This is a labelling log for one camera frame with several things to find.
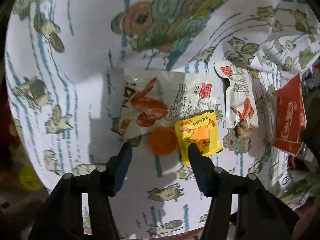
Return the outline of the large chicken wing wrapper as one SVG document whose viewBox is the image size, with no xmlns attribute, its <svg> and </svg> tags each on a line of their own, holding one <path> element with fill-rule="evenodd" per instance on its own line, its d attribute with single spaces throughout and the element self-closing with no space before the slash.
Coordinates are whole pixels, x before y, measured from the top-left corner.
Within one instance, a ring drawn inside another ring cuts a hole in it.
<svg viewBox="0 0 320 240">
<path fill-rule="evenodd" d="M 126 139 L 214 110 L 219 84 L 215 74 L 142 68 L 126 68 L 124 82 L 120 117 L 114 119 L 112 130 Z"/>
</svg>

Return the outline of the cat print white cloth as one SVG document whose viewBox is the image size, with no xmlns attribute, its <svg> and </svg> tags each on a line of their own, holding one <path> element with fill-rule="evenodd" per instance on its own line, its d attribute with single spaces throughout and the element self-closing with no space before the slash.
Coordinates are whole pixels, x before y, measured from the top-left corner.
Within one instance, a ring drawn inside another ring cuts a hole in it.
<svg viewBox="0 0 320 240">
<path fill-rule="evenodd" d="M 194 145 L 236 178 L 284 199 L 306 126 L 300 77 L 319 58 L 307 0 L 14 0 L 5 77 L 17 133 L 40 181 L 62 197 L 38 239 L 119 239 L 202 230 L 213 200 Z"/>
</svg>

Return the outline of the yellow plastic bag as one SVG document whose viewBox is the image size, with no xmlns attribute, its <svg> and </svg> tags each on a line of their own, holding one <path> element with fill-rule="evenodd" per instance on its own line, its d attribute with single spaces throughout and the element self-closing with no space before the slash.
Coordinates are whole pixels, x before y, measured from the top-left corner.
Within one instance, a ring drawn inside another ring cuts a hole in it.
<svg viewBox="0 0 320 240">
<path fill-rule="evenodd" d="M 37 191 L 43 188 L 32 165 L 22 165 L 18 174 L 18 186 L 26 191 Z"/>
</svg>

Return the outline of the yellow snack packet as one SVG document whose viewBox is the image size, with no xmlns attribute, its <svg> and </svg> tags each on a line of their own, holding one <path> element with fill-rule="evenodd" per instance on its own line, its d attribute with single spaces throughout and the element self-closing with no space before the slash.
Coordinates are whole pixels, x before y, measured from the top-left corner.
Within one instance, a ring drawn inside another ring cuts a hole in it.
<svg viewBox="0 0 320 240">
<path fill-rule="evenodd" d="M 188 148 L 191 144 L 195 144 L 205 157 L 210 157 L 223 150 L 217 127 L 214 111 L 206 111 L 176 122 L 175 133 L 184 167 L 190 166 Z"/>
</svg>

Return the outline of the white red M paper bag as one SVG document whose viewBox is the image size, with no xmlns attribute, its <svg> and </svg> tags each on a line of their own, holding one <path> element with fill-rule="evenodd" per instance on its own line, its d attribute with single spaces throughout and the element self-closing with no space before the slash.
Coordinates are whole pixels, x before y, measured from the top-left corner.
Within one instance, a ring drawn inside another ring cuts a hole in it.
<svg viewBox="0 0 320 240">
<path fill-rule="evenodd" d="M 300 75 L 272 93 L 275 106 L 272 146 L 296 156 L 302 148 L 302 133 L 306 129 Z"/>
</svg>

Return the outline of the small chicken wing wrapper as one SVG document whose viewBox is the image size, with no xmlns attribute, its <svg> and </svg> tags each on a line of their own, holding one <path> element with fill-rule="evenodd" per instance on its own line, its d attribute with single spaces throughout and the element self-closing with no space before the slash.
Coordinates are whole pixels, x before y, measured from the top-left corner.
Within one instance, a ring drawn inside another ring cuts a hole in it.
<svg viewBox="0 0 320 240">
<path fill-rule="evenodd" d="M 250 128 L 258 128 L 258 114 L 253 95 L 252 82 L 247 70 L 229 61 L 214 64 L 217 74 L 229 81 L 225 93 L 225 119 L 227 128 L 235 128 L 246 120 Z"/>
</svg>

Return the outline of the orange bottle cap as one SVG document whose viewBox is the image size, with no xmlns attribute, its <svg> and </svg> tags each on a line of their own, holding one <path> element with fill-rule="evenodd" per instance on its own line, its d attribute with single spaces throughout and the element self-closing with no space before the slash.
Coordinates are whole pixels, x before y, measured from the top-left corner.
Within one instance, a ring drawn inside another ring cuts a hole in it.
<svg viewBox="0 0 320 240">
<path fill-rule="evenodd" d="M 155 155 L 169 155 L 178 148 L 178 138 L 172 128 L 157 127 L 150 134 L 149 146 Z"/>
</svg>

